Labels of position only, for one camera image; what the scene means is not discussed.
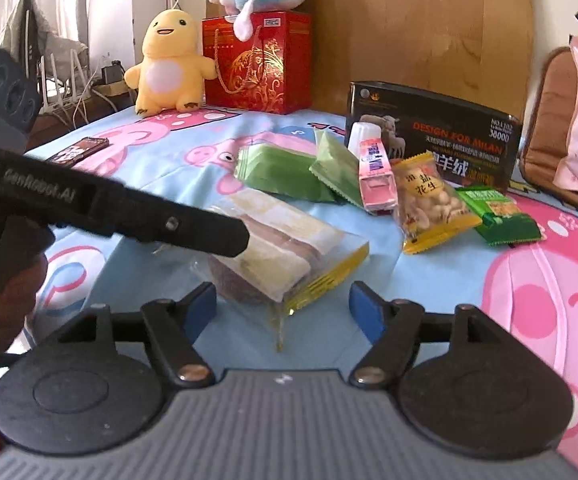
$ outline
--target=wooden wall panel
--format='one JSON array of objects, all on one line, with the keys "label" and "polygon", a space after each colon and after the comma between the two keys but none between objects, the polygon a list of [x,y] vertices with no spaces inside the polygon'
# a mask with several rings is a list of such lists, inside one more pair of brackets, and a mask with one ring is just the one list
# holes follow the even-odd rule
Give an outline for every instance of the wooden wall panel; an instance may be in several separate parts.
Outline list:
[{"label": "wooden wall panel", "polygon": [[[532,0],[307,0],[313,107],[344,114],[349,82],[401,83],[522,118]],[[207,5],[207,16],[222,9]]]}]

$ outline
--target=white bottle cap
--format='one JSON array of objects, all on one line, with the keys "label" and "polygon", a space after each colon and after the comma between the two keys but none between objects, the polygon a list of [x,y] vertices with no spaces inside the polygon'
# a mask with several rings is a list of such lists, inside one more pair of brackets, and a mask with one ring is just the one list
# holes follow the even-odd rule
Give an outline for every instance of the white bottle cap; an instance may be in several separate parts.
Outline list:
[{"label": "white bottle cap", "polygon": [[349,134],[348,150],[356,158],[360,158],[360,143],[367,139],[380,139],[382,130],[380,126],[372,123],[354,123]]}]

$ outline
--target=pink toothpaste box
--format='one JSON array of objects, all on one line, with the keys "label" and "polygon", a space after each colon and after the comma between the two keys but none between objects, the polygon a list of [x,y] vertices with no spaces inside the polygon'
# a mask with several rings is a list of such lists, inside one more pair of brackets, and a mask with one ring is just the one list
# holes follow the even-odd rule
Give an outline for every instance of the pink toothpaste box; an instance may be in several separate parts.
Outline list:
[{"label": "pink toothpaste box", "polygon": [[365,209],[383,211],[396,208],[396,180],[381,139],[362,140],[359,155],[358,179]]}]

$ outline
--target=blue bedsheet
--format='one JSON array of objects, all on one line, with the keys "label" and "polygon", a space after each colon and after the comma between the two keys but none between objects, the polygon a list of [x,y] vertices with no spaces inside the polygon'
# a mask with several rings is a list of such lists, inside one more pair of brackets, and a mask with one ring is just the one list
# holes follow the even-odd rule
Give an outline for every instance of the blue bedsheet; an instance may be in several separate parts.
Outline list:
[{"label": "blue bedsheet", "polygon": [[[108,137],[111,146],[79,169],[176,202],[208,207],[239,189],[231,174],[239,146],[270,142],[313,152],[314,127],[326,128],[342,140],[344,123],[343,117],[307,110],[277,116],[205,109],[165,112],[145,121],[125,110],[37,148],[31,156],[47,158],[85,136]],[[452,312],[458,303],[481,306],[563,375],[578,403],[578,211],[537,192],[519,173],[510,192],[541,225],[543,242],[490,248],[470,231],[415,256],[400,254],[402,234],[389,217],[370,217],[351,205],[290,201],[367,237],[369,259],[347,282],[288,320],[282,353],[274,351],[265,313],[223,302],[196,348],[218,371],[336,367],[346,374],[368,349],[347,309],[349,285],[362,280],[385,298],[408,298],[430,311]],[[48,252],[48,277],[27,326],[31,341],[46,336],[84,304],[134,310],[155,298],[179,299],[177,295],[197,283],[187,270],[186,256],[174,250],[153,255],[154,246],[71,228],[57,230],[56,238]],[[422,353],[438,351],[425,348]],[[578,419],[561,450],[578,465]]]}]

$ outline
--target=human hand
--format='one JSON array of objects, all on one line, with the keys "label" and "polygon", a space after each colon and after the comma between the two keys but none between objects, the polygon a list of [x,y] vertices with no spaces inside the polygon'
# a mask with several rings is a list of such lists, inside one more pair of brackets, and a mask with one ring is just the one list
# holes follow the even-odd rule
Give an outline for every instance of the human hand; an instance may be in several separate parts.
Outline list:
[{"label": "human hand", "polygon": [[0,351],[6,351],[24,326],[24,318],[35,306],[35,293],[40,290],[47,273],[43,256],[33,267],[12,278],[0,294]]}]

